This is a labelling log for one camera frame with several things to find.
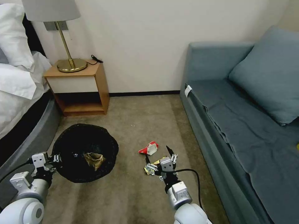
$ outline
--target wooden nightstand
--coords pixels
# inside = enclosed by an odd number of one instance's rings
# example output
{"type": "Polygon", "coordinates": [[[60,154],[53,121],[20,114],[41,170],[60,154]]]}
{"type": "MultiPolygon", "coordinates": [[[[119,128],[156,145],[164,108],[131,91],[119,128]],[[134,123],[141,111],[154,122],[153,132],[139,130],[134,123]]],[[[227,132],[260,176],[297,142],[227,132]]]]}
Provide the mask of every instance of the wooden nightstand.
{"type": "Polygon", "coordinates": [[[56,63],[44,77],[64,116],[107,113],[109,91],[103,64],[88,64],[82,71],[63,73],[56,63]]]}

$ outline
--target trash can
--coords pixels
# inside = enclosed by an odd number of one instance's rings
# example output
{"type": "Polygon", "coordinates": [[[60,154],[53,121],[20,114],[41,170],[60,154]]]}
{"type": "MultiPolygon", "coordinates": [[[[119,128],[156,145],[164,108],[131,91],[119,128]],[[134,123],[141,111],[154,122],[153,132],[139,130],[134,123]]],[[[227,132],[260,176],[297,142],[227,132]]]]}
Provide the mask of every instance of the trash can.
{"type": "Polygon", "coordinates": [[[52,151],[52,155],[59,155],[62,161],[57,172],[74,183],[91,182],[109,174],[117,153],[118,144],[109,132],[90,124],[75,124],[66,129],[52,151]],[[88,162],[87,155],[102,155],[104,161],[96,168],[88,162]]]}

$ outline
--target gray bed frame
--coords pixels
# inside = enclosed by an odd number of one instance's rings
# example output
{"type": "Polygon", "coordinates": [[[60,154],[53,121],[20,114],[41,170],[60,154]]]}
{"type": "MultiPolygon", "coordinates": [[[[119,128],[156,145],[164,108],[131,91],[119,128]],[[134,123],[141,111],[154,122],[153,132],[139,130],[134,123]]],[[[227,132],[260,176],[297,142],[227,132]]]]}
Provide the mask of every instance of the gray bed frame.
{"type": "MultiPolygon", "coordinates": [[[[39,51],[45,55],[37,34],[32,24],[26,19],[26,16],[24,17],[23,25],[28,37],[30,50],[39,51]]],[[[61,115],[56,107],[55,100],[50,98],[48,105],[35,128],[13,155],[0,167],[0,178],[16,166],[26,162],[31,155],[38,152],[46,152],[56,134],[60,118],[61,115]]],[[[1,150],[9,150],[9,145],[7,146],[7,149],[2,148],[1,150]]],[[[33,172],[33,170],[34,168],[32,165],[26,165],[19,168],[16,173],[23,171],[33,172]]],[[[9,182],[9,179],[12,176],[13,174],[0,183],[0,207],[2,208],[7,206],[17,193],[17,190],[14,189],[9,182]]]]}

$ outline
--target sofa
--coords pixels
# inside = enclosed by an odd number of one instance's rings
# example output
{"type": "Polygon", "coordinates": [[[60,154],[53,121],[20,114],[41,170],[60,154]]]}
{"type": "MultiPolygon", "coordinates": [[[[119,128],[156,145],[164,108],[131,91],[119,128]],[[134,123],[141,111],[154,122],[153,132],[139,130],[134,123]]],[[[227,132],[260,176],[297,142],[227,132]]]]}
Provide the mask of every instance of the sofa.
{"type": "Polygon", "coordinates": [[[293,147],[299,120],[280,126],[228,79],[253,47],[252,42],[191,43],[180,97],[230,223],[299,223],[298,186],[292,183],[299,170],[290,167],[298,162],[293,147]]]}

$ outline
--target carpet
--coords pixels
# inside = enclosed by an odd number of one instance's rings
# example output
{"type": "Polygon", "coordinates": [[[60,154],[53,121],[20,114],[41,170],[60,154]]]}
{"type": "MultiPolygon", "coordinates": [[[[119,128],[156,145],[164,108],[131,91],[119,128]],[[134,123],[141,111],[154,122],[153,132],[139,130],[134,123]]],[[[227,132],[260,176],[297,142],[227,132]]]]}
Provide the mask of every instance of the carpet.
{"type": "MultiPolygon", "coordinates": [[[[229,223],[178,95],[113,97],[106,116],[63,118],[53,143],[76,123],[108,130],[119,144],[116,164],[110,174],[86,184],[54,174],[43,224],[173,223],[175,211],[164,182],[144,174],[145,157],[137,153],[151,141],[159,144],[151,162],[168,155],[166,145],[172,148],[179,155],[177,169],[192,168],[199,173],[202,204],[209,219],[214,224],[229,223]]],[[[198,204],[195,175],[182,172],[178,177],[198,204]]]]}

